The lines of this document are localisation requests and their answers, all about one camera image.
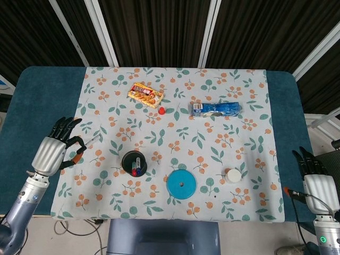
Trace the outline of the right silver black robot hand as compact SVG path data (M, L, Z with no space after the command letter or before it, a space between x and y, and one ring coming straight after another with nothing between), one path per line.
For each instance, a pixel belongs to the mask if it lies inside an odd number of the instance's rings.
M291 199L306 204L312 213L335 218L339 211L339 200L333 177L324 164L305 148L300 147L300 152L293 150L292 154L302 177L303 191L285 187L284 192Z

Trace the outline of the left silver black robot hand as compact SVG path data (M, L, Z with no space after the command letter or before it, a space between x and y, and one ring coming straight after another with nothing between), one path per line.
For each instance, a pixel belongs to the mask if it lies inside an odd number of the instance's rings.
M60 118L53 126L50 134L41 142L38 151L32 161L35 172L42 176L53 176L59 170L63 170L77 164L87 149L82 138L79 136L70 137L72 130L82 119L72 117ZM65 161L67 149L78 143L80 148L76 155L70 160Z

